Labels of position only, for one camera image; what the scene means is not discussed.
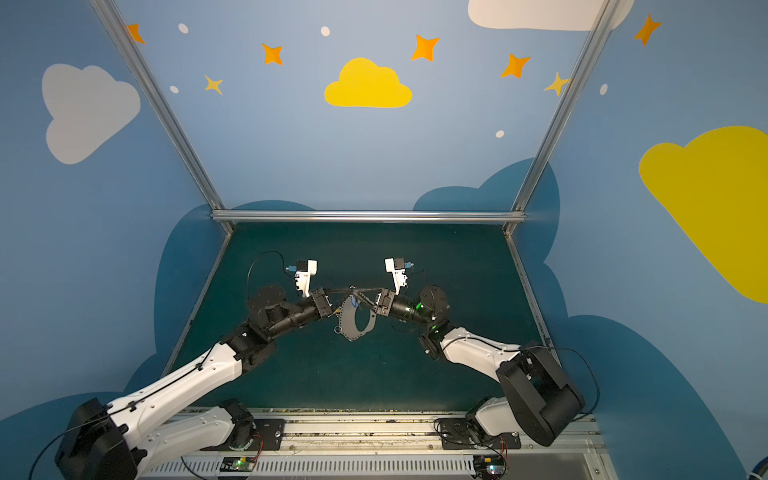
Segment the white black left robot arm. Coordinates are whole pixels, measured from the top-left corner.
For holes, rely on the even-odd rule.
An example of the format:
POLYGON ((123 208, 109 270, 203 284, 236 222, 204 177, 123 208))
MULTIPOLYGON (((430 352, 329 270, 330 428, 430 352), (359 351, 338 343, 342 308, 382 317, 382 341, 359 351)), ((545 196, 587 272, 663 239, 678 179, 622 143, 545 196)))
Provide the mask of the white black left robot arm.
POLYGON ((187 422, 168 421, 264 363, 277 338, 342 308, 321 288, 290 303, 280 286, 261 288, 247 306, 246 320, 188 364, 107 404, 91 399, 80 405, 54 456, 63 477, 137 479, 158 464, 200 449, 261 449, 254 418, 237 400, 187 422))

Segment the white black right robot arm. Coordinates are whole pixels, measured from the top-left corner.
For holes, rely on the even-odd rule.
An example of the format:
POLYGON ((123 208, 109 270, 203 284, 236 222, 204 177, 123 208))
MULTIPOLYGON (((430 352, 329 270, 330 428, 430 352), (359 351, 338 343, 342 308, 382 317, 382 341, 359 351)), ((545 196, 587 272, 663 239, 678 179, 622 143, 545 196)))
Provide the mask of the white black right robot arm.
POLYGON ((497 381, 504 396, 484 400, 466 415, 477 442, 523 433, 548 447, 585 407, 582 393, 549 348, 505 344, 454 325, 445 293, 437 286, 422 289, 416 299, 388 289, 374 300, 361 289, 352 296, 379 316, 421 326, 419 341, 430 357, 497 381))

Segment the green table mat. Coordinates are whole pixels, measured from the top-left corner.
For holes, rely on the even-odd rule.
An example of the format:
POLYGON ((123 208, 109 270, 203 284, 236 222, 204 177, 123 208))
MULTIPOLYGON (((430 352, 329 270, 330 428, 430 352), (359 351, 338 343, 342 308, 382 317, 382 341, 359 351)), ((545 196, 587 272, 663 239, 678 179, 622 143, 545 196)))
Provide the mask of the green table mat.
MULTIPOLYGON (((504 343, 539 339, 534 317, 502 230, 493 225, 241 224, 191 323, 177 363, 203 353, 246 316, 246 298, 278 284, 295 287, 287 263, 314 259, 314 286, 387 286, 388 257, 415 266, 407 292, 426 285, 446 294, 452 321, 504 343)), ((430 358, 415 329, 378 318, 349 341, 326 319, 277 342, 254 371, 201 399, 204 406, 235 398, 249 407, 465 411, 502 389, 470 368, 430 358)))

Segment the left green circuit board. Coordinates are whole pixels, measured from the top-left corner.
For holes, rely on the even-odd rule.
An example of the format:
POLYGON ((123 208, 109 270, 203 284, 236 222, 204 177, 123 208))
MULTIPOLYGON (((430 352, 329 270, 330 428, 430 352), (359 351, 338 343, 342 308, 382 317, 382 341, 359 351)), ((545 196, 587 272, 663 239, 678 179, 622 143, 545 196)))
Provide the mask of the left green circuit board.
POLYGON ((257 464, 256 457, 225 457, 220 465, 219 472, 224 473, 251 473, 257 464))

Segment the green circuit board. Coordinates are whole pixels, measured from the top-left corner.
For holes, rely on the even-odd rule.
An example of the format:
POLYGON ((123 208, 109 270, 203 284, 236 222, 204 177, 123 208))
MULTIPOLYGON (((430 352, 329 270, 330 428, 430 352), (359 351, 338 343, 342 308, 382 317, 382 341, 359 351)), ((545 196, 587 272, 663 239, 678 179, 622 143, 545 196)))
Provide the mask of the green circuit board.
POLYGON ((224 473, 251 473, 257 464, 256 457, 225 457, 220 465, 219 472, 224 473))
POLYGON ((498 455, 479 455, 473 457, 475 479, 500 479, 507 472, 506 460, 498 455))

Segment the right green circuit board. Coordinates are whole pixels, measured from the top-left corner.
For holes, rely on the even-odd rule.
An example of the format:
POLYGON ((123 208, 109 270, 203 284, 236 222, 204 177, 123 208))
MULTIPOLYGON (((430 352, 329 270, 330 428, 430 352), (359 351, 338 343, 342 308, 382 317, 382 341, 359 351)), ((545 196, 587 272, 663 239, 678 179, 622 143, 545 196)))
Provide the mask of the right green circuit board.
POLYGON ((500 479, 507 472, 506 460, 498 455, 479 455, 473 457, 475 479, 500 479))

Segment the aluminium frame back rail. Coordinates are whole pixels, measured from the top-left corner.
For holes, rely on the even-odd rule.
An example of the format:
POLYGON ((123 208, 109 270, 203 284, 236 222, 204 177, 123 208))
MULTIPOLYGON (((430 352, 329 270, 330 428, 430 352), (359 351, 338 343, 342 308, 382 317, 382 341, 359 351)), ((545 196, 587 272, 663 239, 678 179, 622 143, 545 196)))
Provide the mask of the aluminium frame back rail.
POLYGON ((214 210, 214 221, 233 223, 522 223, 523 212, 214 210))

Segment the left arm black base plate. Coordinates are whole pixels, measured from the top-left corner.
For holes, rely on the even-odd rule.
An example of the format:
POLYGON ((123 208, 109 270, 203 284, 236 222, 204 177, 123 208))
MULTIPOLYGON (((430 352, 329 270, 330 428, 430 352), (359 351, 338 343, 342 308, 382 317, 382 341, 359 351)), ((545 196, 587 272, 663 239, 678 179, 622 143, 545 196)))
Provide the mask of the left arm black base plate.
POLYGON ((245 451, 278 451, 281 448, 286 421, 281 418, 257 418, 251 422, 243 449, 245 451))

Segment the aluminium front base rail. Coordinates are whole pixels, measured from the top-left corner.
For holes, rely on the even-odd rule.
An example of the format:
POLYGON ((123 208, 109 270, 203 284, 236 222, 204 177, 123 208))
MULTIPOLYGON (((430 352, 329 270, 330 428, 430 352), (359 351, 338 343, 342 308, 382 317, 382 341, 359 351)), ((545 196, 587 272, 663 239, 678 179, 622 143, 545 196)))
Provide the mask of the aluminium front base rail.
MULTIPOLYGON (((187 422, 208 410, 187 408, 169 419, 187 422)), ((433 422, 453 411, 252 409, 254 419, 286 421, 278 451, 200 449, 148 470, 138 479, 475 479, 473 457, 501 456, 501 479, 615 479, 618 474, 597 424, 579 420, 549 446, 518 433, 521 448, 442 448, 433 422), (251 473, 219 472, 225 457, 256 457, 251 473)))

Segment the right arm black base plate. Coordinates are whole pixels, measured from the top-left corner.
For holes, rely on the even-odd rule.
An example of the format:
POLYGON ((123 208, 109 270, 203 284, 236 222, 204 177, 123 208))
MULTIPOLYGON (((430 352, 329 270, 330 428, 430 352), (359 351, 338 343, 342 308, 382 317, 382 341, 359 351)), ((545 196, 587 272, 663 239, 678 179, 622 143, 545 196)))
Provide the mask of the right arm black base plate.
POLYGON ((517 432, 489 434, 477 421, 464 417, 438 418, 433 422, 433 428, 446 450, 476 448, 506 451, 521 448, 517 432))

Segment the aluminium frame left post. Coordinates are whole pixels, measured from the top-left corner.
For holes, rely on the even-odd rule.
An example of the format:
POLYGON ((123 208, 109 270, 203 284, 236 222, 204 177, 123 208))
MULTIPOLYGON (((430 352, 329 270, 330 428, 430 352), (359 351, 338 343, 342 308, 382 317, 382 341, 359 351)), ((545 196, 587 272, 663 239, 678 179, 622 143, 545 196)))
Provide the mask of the aluminium frame left post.
POLYGON ((212 214, 224 210, 225 206, 220 195, 172 111, 160 84, 140 51, 139 44, 129 33, 128 25, 124 22, 116 3, 91 0, 89 4, 140 86, 182 162, 211 208, 212 214))

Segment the aluminium frame post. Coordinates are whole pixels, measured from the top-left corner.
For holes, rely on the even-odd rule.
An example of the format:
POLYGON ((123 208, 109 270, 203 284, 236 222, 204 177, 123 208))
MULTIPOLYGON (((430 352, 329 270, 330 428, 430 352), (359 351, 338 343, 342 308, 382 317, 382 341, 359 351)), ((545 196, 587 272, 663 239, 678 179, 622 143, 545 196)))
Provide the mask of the aluminium frame post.
POLYGON ((552 120, 546 130, 542 143, 529 167, 511 207, 514 219, 504 224, 503 232, 507 240, 512 239, 516 226, 525 221, 528 204, 549 163, 557 144, 565 131, 569 118, 576 107, 579 97, 600 57, 600 54, 612 31, 612 22, 618 16, 622 1, 604 1, 597 12, 595 22, 586 38, 585 44, 571 72, 570 82, 561 94, 552 120))
POLYGON ((224 210, 225 206, 220 195, 172 111, 160 84, 140 51, 139 44, 129 33, 128 25, 124 22, 116 3, 91 0, 89 4, 140 86, 182 162, 211 208, 212 214, 224 210))

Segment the aluminium frame right post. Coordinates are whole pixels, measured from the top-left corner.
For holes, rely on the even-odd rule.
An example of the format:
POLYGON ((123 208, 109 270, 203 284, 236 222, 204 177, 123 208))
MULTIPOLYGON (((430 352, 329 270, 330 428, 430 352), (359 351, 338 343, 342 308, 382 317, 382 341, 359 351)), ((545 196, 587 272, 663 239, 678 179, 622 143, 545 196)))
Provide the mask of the aluminium frame right post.
POLYGON ((549 163, 557 144, 565 131, 569 118, 576 107, 579 97, 600 57, 600 54, 612 31, 612 22, 618 16, 622 1, 604 1, 597 12, 595 22, 586 38, 585 44, 571 72, 570 82, 561 94, 552 120, 546 130, 542 143, 529 167, 511 207, 514 219, 504 224, 503 232, 507 240, 512 239, 516 226, 525 221, 528 204, 549 163))

